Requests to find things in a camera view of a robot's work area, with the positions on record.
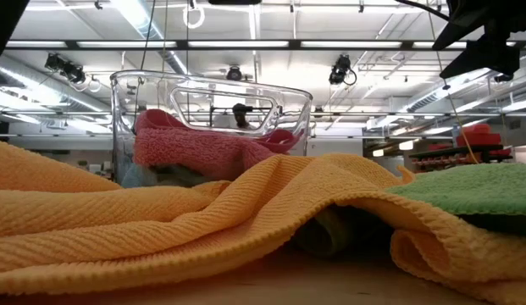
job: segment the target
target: spotlight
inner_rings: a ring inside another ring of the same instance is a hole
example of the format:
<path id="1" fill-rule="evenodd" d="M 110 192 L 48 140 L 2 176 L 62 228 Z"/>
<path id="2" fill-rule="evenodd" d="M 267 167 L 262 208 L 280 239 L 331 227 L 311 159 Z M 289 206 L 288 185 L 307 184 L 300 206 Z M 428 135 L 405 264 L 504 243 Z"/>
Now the spotlight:
<path id="1" fill-rule="evenodd" d="M 323 107 L 321 107 L 321 106 L 317 106 L 317 107 L 315 107 L 315 111 L 314 111 L 314 112 L 323 112 Z M 314 117 L 315 119 L 321 119 L 321 118 L 323 118 L 322 115 L 314 115 L 313 117 Z"/>
<path id="2" fill-rule="evenodd" d="M 232 66 L 229 69 L 229 72 L 226 76 L 227 80 L 241 80 L 242 79 L 242 73 L 240 72 L 240 67 L 238 66 Z"/>
<path id="3" fill-rule="evenodd" d="M 79 85 L 86 81 L 86 74 L 82 66 L 75 66 L 70 61 L 61 59 L 57 54 L 48 54 L 44 67 L 52 72 L 59 72 L 73 84 Z"/>
<path id="4" fill-rule="evenodd" d="M 347 73 L 351 72 L 355 75 L 355 80 L 352 83 L 346 83 Z M 332 71 L 330 72 L 329 83 L 331 85 L 339 85 L 345 83 L 348 86 L 352 86 L 357 82 L 357 74 L 351 69 L 351 60 L 349 55 L 340 55 L 336 64 L 332 66 Z"/>

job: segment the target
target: orange towel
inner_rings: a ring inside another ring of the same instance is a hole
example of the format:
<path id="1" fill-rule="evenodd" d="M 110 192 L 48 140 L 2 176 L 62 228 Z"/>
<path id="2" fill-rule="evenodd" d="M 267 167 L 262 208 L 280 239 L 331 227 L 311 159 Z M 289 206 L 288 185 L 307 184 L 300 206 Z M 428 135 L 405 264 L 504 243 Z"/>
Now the orange towel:
<path id="1" fill-rule="evenodd" d="M 497 304 L 526 304 L 526 239 L 384 192 L 401 183 L 358 156 L 279 155 L 231 183 L 123 190 L 0 143 L 0 294 L 215 275 L 277 249 L 336 202 L 393 225 L 391 254 L 407 272 Z"/>

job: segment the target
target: wire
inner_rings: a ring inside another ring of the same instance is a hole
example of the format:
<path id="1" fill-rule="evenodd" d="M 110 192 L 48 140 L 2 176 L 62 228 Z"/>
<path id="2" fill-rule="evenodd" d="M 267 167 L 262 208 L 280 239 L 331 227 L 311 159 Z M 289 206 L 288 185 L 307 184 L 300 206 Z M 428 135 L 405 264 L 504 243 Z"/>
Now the wire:
<path id="1" fill-rule="evenodd" d="M 144 70 L 144 61 L 146 60 L 146 51 L 147 51 L 147 43 L 150 40 L 150 32 L 152 31 L 152 25 L 153 25 L 153 13 L 155 12 L 155 0 L 153 0 L 152 5 L 152 14 L 150 15 L 150 23 L 147 25 L 147 33 L 146 33 L 146 44 L 144 45 L 144 53 L 142 54 L 142 62 L 141 62 L 141 70 Z M 138 78 L 138 84 L 136 85 L 136 97 L 135 97 L 135 118 L 133 119 L 133 127 L 131 128 L 133 133 L 136 135 L 135 131 L 135 124 L 136 124 L 136 115 L 138 113 L 138 91 L 140 89 L 140 86 L 144 84 L 144 81 L 141 77 Z"/>
<path id="2" fill-rule="evenodd" d="M 347 83 L 346 80 L 344 79 L 344 84 L 348 85 L 348 86 L 353 86 L 357 83 L 357 73 L 355 73 L 355 71 L 353 71 L 353 69 L 349 68 L 349 71 L 351 71 L 351 73 L 353 73 L 353 75 L 355 75 L 355 80 L 352 82 L 352 83 Z"/>
<path id="3" fill-rule="evenodd" d="M 430 20 L 430 29 L 432 30 L 432 37 L 435 40 L 434 22 L 432 21 L 432 15 L 431 14 L 429 14 L 429 20 Z M 441 63 L 440 52 L 436 51 L 435 54 L 438 57 L 438 64 L 440 65 L 440 71 L 443 71 L 443 64 Z M 443 79 L 443 82 L 444 82 L 444 84 L 446 85 L 446 88 L 447 88 L 448 87 L 447 80 Z M 479 164 L 479 162 L 477 161 L 477 158 L 473 154 L 472 147 L 469 145 L 468 138 L 466 137 L 466 134 L 464 133 L 464 126 L 462 125 L 462 121 L 458 117 L 458 112 L 457 112 L 457 109 L 455 108 L 455 103 L 452 101 L 451 94 L 449 93 L 449 91 L 447 91 L 447 98 L 449 98 L 449 102 L 451 102 L 452 111 L 455 113 L 455 118 L 457 118 L 457 122 L 460 125 L 460 132 L 462 133 L 462 137 L 464 138 L 464 141 L 466 142 L 466 146 L 468 146 L 468 150 L 469 150 L 470 155 L 472 156 L 473 162 L 476 163 L 476 164 Z"/>
<path id="4" fill-rule="evenodd" d="M 407 4 L 407 5 L 411 5 L 413 7 L 416 7 L 416 8 L 421 8 L 429 13 L 432 13 L 440 18 L 442 18 L 443 20 L 445 21 L 449 21 L 449 16 L 441 13 L 441 12 L 438 12 L 437 10 L 431 8 L 427 2 L 427 5 L 423 5 L 421 3 L 416 3 L 416 2 L 413 2 L 413 1 L 409 1 L 409 0 L 395 0 L 396 2 L 398 3 L 403 3 L 403 4 Z"/>

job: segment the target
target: ceiling duct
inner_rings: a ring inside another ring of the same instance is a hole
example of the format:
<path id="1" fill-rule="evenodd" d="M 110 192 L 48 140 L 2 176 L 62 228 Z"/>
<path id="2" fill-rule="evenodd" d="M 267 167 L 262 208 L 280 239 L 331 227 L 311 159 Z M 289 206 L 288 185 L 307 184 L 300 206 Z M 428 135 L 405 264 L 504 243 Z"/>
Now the ceiling duct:
<path id="1" fill-rule="evenodd" d="M 488 77 L 496 76 L 498 73 L 493 72 L 490 69 L 478 69 L 473 72 L 465 73 L 463 75 L 456 76 L 446 83 L 444 80 L 438 80 L 435 85 L 429 89 L 422 91 L 418 95 L 407 100 L 406 104 L 400 108 L 397 113 L 412 113 L 419 110 L 422 107 L 428 106 L 431 103 L 439 102 L 448 95 L 459 92 L 465 88 L 475 84 L 477 79 L 486 79 Z M 387 115 L 386 117 L 380 117 L 377 119 L 369 119 L 366 125 L 369 129 L 379 128 L 387 126 L 388 124 L 399 119 L 400 115 Z"/>
<path id="2" fill-rule="evenodd" d="M 73 101 L 93 111 L 110 110 L 110 106 L 107 104 L 85 93 L 77 92 L 73 88 L 4 55 L 0 58 L 0 76 L 7 81 L 7 84 L 13 85 L 6 85 L 6 87 L 20 88 L 21 84 L 23 88 L 34 92 L 38 96 L 36 100 L 42 102 L 42 106 L 53 107 L 55 104 L 59 107 L 69 106 L 69 110 L 75 110 L 69 105 L 69 101 Z"/>
<path id="3" fill-rule="evenodd" d="M 479 78 L 491 77 L 495 76 L 496 74 L 497 73 L 492 72 L 489 69 L 479 69 L 470 73 L 459 75 L 447 81 L 447 90 L 445 89 L 445 82 L 443 80 L 439 80 L 434 86 L 432 86 L 432 88 L 410 98 L 409 101 L 407 101 L 407 105 L 404 106 L 400 112 L 415 112 L 431 103 L 447 98 L 447 95 L 449 94 L 454 94 L 473 85 L 475 83 L 474 81 Z"/>
<path id="4" fill-rule="evenodd" d="M 135 28 L 138 34 L 146 39 L 150 25 L 150 12 L 144 0 L 110 0 L 115 8 Z M 164 39 L 163 31 L 156 22 L 152 22 L 149 39 Z M 159 52 L 159 55 L 177 74 L 186 75 L 187 68 L 173 51 Z"/>

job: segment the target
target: microfiber towel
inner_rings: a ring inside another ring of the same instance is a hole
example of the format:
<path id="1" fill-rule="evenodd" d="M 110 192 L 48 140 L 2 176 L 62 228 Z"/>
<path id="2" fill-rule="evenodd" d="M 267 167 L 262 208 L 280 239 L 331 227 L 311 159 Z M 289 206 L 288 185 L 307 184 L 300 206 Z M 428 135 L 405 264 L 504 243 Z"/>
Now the microfiber towel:
<path id="1" fill-rule="evenodd" d="M 526 164 L 459 166 L 387 191 L 430 202 L 487 230 L 526 236 Z"/>
<path id="2" fill-rule="evenodd" d="M 146 128 L 136 132 L 134 161 L 146 167 L 181 164 L 211 180 L 234 180 L 274 155 L 248 138 Z"/>
<path id="3" fill-rule="evenodd" d="M 1 154 L 0 173 L 18 166 L 9 156 L 32 159 L 27 166 L 42 172 L 39 179 L 19 175 L 24 181 L 0 176 L 0 294 L 109 291 L 215 275 L 276 250 L 335 202 L 394 227 L 390 253 L 407 272 L 496 304 L 526 304 L 526 238 L 386 192 L 414 175 L 403 169 L 398 179 L 366 158 L 276 155 L 233 182 L 119 189 L 59 163 L 41 168 L 44 157 L 0 142 Z M 78 176 L 69 191 L 59 192 L 68 183 L 62 175 Z M 108 190 L 95 191 L 99 184 Z"/>
<path id="4" fill-rule="evenodd" d="M 145 128 L 150 129 L 165 129 L 165 130 L 175 130 L 182 129 L 188 130 L 190 132 L 204 132 L 206 134 L 223 136 L 222 133 L 212 132 L 212 131 L 199 131 L 193 130 L 186 127 L 183 123 L 177 120 L 174 116 L 164 112 L 161 109 L 149 109 L 143 112 L 138 119 L 136 120 L 136 130 L 142 130 Z M 273 130 L 266 136 L 260 138 L 252 138 L 251 141 L 256 142 L 259 145 L 262 145 L 269 149 L 272 153 L 287 153 L 291 148 L 295 146 L 303 133 L 294 136 L 290 131 L 278 129 Z"/>

